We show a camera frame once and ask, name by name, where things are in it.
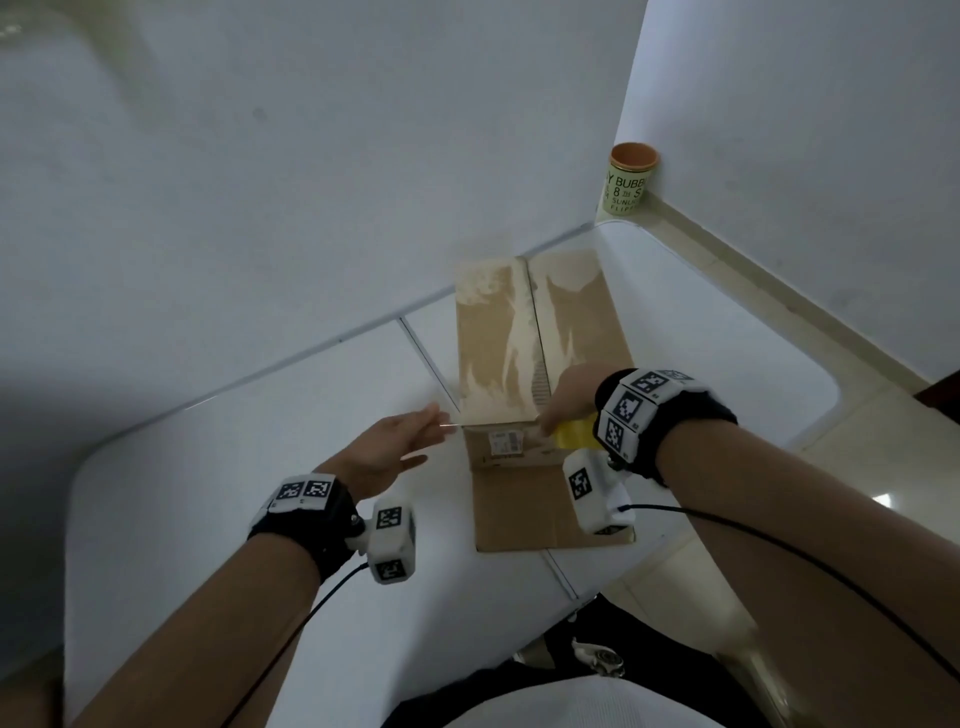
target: cup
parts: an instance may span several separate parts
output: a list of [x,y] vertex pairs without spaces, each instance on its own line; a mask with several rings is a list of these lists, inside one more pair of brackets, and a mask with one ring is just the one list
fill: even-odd
[[611,215],[632,214],[658,162],[660,155],[648,144],[625,141],[613,147],[603,188],[603,209]]

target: wire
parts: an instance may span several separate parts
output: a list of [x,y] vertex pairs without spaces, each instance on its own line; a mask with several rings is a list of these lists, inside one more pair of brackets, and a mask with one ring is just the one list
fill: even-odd
[[788,544],[786,541],[779,539],[776,536],[771,536],[769,533],[764,533],[760,529],[753,528],[751,525],[747,525],[746,523],[724,518],[723,516],[717,516],[715,514],[708,513],[707,511],[698,511],[693,508],[681,508],[675,505],[654,505],[652,503],[634,503],[632,505],[621,505],[619,508],[617,508],[618,511],[629,511],[631,509],[641,511],[669,511],[670,513],[683,513],[687,516],[692,516],[693,518],[702,519],[704,521],[720,523],[721,525],[735,528],[736,530],[742,531],[743,533],[747,533],[751,536],[756,536],[757,538],[762,539],[769,544],[773,544],[774,546],[779,546],[783,550],[789,551],[794,556],[799,556],[807,563],[812,564],[817,569],[832,576],[845,587],[850,589],[854,594],[870,604],[870,606],[880,612],[883,616],[888,618],[903,634],[909,637],[914,644],[916,644],[926,654],[933,658],[937,665],[942,667],[950,677],[960,683],[960,670],[954,667],[950,661],[940,654],[940,652],[938,652],[932,644],[917,634],[917,632],[914,631],[909,624],[899,618],[892,609],[887,607],[883,602],[870,594],[870,592],[854,582],[852,579],[840,573],[840,571],[836,570],[830,564],[821,561],[816,556],[808,554],[803,549],[797,548],[792,544]]
[[256,681],[253,683],[253,685],[251,685],[250,689],[246,692],[246,694],[242,698],[240,698],[240,702],[236,704],[236,707],[232,711],[230,711],[230,715],[227,716],[227,719],[220,724],[220,728],[227,728],[227,726],[229,726],[233,722],[233,720],[240,715],[240,711],[242,711],[247,706],[247,703],[250,702],[250,699],[253,697],[253,694],[256,692],[256,689],[259,688],[260,685],[263,684],[263,681],[267,679],[267,675],[270,674],[270,670],[272,670],[276,666],[276,663],[278,663],[280,661],[280,658],[283,657],[283,653],[287,651],[287,648],[291,644],[293,644],[294,640],[297,638],[297,635],[303,631],[303,627],[306,626],[306,623],[310,621],[313,618],[313,616],[317,614],[317,612],[320,611],[320,608],[326,604],[326,601],[330,599],[333,595],[335,595],[337,593],[337,590],[340,589],[340,587],[342,587],[344,584],[346,584],[355,573],[362,571],[364,569],[369,569],[369,568],[370,568],[370,564],[368,563],[363,563],[360,566],[358,566],[356,569],[354,569],[349,574],[347,574],[344,578],[342,578],[337,583],[337,586],[331,589],[326,594],[326,596],[320,600],[320,603],[316,607],[310,610],[310,614],[308,614],[305,618],[303,618],[303,621],[299,625],[297,625],[297,629],[295,629],[294,633],[290,635],[289,639],[287,639],[287,641],[283,643],[283,647],[281,647],[278,653],[274,655],[274,659],[271,660],[270,664],[267,665],[266,669],[264,669],[263,672],[260,673],[260,676],[256,678]]

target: black wrist strap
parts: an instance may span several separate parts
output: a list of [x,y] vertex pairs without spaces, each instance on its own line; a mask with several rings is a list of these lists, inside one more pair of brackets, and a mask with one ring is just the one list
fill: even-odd
[[[635,371],[635,369],[623,369],[608,376],[603,381],[597,388],[594,397],[598,412],[603,410],[620,380]],[[736,416],[731,410],[714,399],[710,392],[681,392],[672,399],[659,404],[657,414],[638,433],[636,458],[633,462],[624,460],[618,452],[604,442],[603,438],[597,436],[599,418],[593,426],[593,437],[610,454],[614,463],[622,465],[631,473],[656,480],[660,485],[665,486],[663,476],[657,469],[657,450],[667,433],[685,420],[724,420],[734,425],[737,424]]]
[[313,557],[321,580],[326,580],[354,553],[344,539],[358,536],[363,530],[364,522],[357,515],[347,488],[334,480],[324,510],[268,511],[251,527],[247,538],[274,533],[296,542]]

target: white label sticker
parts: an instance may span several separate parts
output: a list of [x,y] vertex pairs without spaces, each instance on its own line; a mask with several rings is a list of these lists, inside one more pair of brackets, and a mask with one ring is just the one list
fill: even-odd
[[491,432],[490,455],[492,457],[506,457],[523,454],[523,431],[508,429],[501,432]]

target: clothing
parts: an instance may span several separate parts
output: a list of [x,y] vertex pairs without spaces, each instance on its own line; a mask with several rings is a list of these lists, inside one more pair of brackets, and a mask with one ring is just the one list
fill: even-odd
[[510,661],[478,670],[464,680],[400,703],[383,728],[411,725],[443,728],[481,703],[499,699],[501,695],[594,676],[592,669],[574,657],[570,647],[573,639],[608,647],[623,658],[624,680],[665,700],[680,703],[726,728],[770,728],[747,693],[712,655],[674,642],[613,606],[603,596],[597,596],[581,609],[574,621],[559,622],[543,637],[556,669],[537,669]]
[[717,728],[685,705],[629,682],[575,677],[481,703],[447,728]]

